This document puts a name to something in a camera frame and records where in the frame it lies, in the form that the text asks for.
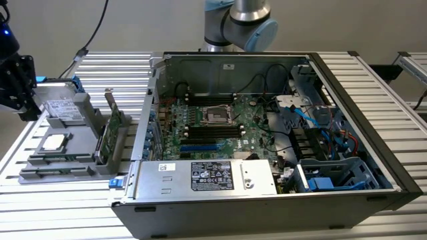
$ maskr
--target motherboard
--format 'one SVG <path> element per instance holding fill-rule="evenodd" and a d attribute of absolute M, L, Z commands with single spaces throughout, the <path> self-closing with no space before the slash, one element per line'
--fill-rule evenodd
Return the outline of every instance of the motherboard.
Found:
<path fill-rule="evenodd" d="M 247 159 L 254 154 L 272 163 L 278 155 L 268 122 L 259 113 L 259 97 L 239 96 L 230 104 L 170 99 L 159 108 L 164 160 Z"/>

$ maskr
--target warning label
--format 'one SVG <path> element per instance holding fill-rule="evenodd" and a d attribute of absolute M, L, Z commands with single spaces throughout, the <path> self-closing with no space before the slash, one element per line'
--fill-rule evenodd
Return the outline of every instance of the warning label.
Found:
<path fill-rule="evenodd" d="M 234 190 L 232 163 L 230 161 L 192 162 L 191 189 L 194 191 Z"/>
<path fill-rule="evenodd" d="M 52 117 L 61 121 L 83 120 L 79 109 L 72 99 L 47 101 Z"/>

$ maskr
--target blue latch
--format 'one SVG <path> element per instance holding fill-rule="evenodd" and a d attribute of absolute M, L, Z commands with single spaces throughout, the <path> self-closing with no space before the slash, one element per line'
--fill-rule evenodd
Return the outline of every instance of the blue latch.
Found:
<path fill-rule="evenodd" d="M 84 89 L 84 87 L 83 87 L 80 78 L 79 78 L 76 75 L 73 75 L 73 76 L 71 77 L 71 80 L 72 80 L 72 82 L 73 82 L 73 84 L 75 84 L 75 86 L 76 86 L 77 93 L 86 93 L 86 89 Z"/>
<path fill-rule="evenodd" d="M 35 81 L 36 81 L 37 84 L 39 84 L 39 83 L 43 83 L 47 79 L 48 79 L 48 78 L 47 78 L 45 76 L 36 76 L 36 77 L 35 77 Z"/>
<path fill-rule="evenodd" d="M 108 182 L 110 189 L 122 189 L 123 188 L 123 181 L 124 179 L 112 178 Z"/>
<path fill-rule="evenodd" d="M 358 182 L 352 186 L 334 186 L 332 180 L 328 177 L 314 177 L 307 182 L 310 190 L 314 192 L 363 190 L 366 188 L 364 181 Z"/>

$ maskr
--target black cable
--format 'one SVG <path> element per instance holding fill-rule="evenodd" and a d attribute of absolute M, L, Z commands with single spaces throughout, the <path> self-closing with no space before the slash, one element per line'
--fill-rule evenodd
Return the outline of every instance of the black cable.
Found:
<path fill-rule="evenodd" d="M 99 23 L 98 23 L 95 32 L 92 33 L 92 36 L 91 36 L 90 40 L 87 41 L 87 43 L 86 43 L 86 45 L 84 45 L 84 47 L 83 47 L 84 49 L 90 46 L 90 44 L 91 44 L 91 42 L 92 42 L 92 40 L 94 40 L 94 38 L 95 38 L 95 35 L 96 35 L 96 33 L 99 32 L 99 29 L 100 29 L 100 27 L 102 27 L 102 24 L 103 24 L 103 21 L 104 21 L 106 12 L 107 12 L 107 7 L 108 7 L 108 2 L 110 2 L 110 0 L 106 0 L 104 9 L 103 9 L 103 11 L 102 11 Z"/>
<path fill-rule="evenodd" d="M 283 64 L 280 64 L 280 63 L 275 63 L 275 64 L 272 64 L 272 65 L 270 65 L 270 67 L 267 68 L 267 72 L 266 72 L 266 78 L 268 77 L 268 72 L 270 72 L 270 70 L 275 67 L 275 66 L 280 66 L 283 69 L 284 69 L 284 71 L 286 71 L 286 78 L 288 78 L 290 76 L 290 71 L 288 71 L 288 69 L 287 69 L 287 67 L 283 65 Z"/>
<path fill-rule="evenodd" d="M 107 12 L 107 7 L 108 7 L 108 2 L 110 0 L 106 0 L 106 4 L 104 4 L 104 8 L 103 8 L 103 11 L 102 11 L 102 15 L 100 15 L 100 19 L 99 19 L 99 22 L 98 22 L 98 25 L 96 25 L 96 29 L 92 33 L 92 36 L 90 38 L 90 40 L 87 41 L 87 43 L 84 44 L 84 46 L 79 49 L 79 51 L 76 52 L 75 54 L 75 57 L 73 57 L 73 60 L 72 60 L 72 63 L 71 65 L 68 66 L 68 68 L 65 69 L 65 71 L 61 73 L 61 75 L 59 76 L 59 79 L 63 77 L 63 75 L 67 73 L 67 71 L 75 66 L 75 64 L 79 62 L 79 59 L 86 56 L 88 54 L 88 49 L 87 47 L 90 46 L 98 32 L 99 32 L 99 29 L 102 27 L 102 24 L 103 24 L 103 21 L 104 21 L 104 16 L 106 16 L 106 12 Z"/>
<path fill-rule="evenodd" d="M 238 117 L 240 117 L 240 115 L 242 115 L 242 113 L 239 113 L 239 114 L 234 117 L 234 119 L 232 119 L 231 121 L 236 120 Z"/>
<path fill-rule="evenodd" d="M 4 8 L 4 12 L 5 12 L 5 20 L 3 21 L 3 24 L 8 24 L 11 20 L 9 8 L 7 5 L 1 5 L 1 7 Z"/>
<path fill-rule="evenodd" d="M 69 66 L 67 67 L 65 71 L 59 75 L 59 79 L 63 77 L 63 75 L 72 69 L 72 67 L 76 65 L 76 61 L 73 61 Z"/>
<path fill-rule="evenodd" d="M 268 141 L 266 142 L 266 144 L 264 144 L 264 149 L 266 149 L 268 152 L 271 152 L 271 153 L 278 153 L 278 152 L 282 152 L 282 151 L 292 148 L 292 146 L 287 146 L 287 147 L 282 148 L 280 150 L 271 150 L 271 149 L 268 149 L 268 148 L 267 148 L 267 145 L 268 145 L 268 143 L 272 141 L 274 138 L 275 138 L 275 137 L 270 138 L 270 140 L 268 140 Z"/>
<path fill-rule="evenodd" d="M 255 112 L 254 118 L 258 116 L 259 110 L 260 110 L 260 107 L 258 108 L 258 110 L 256 110 L 256 112 Z M 255 122 L 255 125 L 256 125 L 256 127 L 258 127 L 260 130 L 263 130 L 266 133 L 283 134 L 284 136 L 290 136 L 290 134 L 284 133 L 283 131 L 272 131 L 272 130 L 268 130 L 268 129 L 262 128 L 260 125 L 258 124 L 258 122 Z"/>
<path fill-rule="evenodd" d="M 240 93 L 244 89 L 247 89 L 247 87 L 251 85 L 251 83 L 254 82 L 254 80 L 256 79 L 258 76 L 260 76 L 262 79 L 264 80 L 264 90 L 266 90 L 266 88 L 268 88 L 268 86 L 267 86 L 267 79 L 266 79 L 264 75 L 260 74 L 260 73 L 256 73 L 255 76 L 252 77 L 251 81 L 250 81 L 250 82 L 247 83 L 247 85 L 236 92 L 236 94 Z"/>
<path fill-rule="evenodd" d="M 190 87 L 190 85 L 188 85 L 188 83 L 187 83 L 186 81 L 178 82 L 176 85 L 175 85 L 175 89 L 174 89 L 174 97 L 176 97 L 176 90 L 179 89 L 179 86 L 180 86 L 182 84 L 186 84 L 186 85 L 187 85 L 187 88 Z"/>
<path fill-rule="evenodd" d="M 427 96 L 427 90 L 424 91 L 424 93 L 423 93 L 422 96 L 419 97 L 418 103 L 416 103 L 415 107 L 412 108 L 414 110 L 416 110 L 416 109 L 420 107 L 422 101 L 423 101 L 423 99 L 424 99 L 426 96 Z"/>

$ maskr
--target gray robot arm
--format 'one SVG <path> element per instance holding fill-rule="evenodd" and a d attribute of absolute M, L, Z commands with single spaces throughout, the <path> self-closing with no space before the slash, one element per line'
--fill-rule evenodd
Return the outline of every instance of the gray robot arm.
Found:
<path fill-rule="evenodd" d="M 204 52 L 231 52 L 234 45 L 262 52 L 271 45 L 278 22 L 267 0 L 206 0 Z"/>

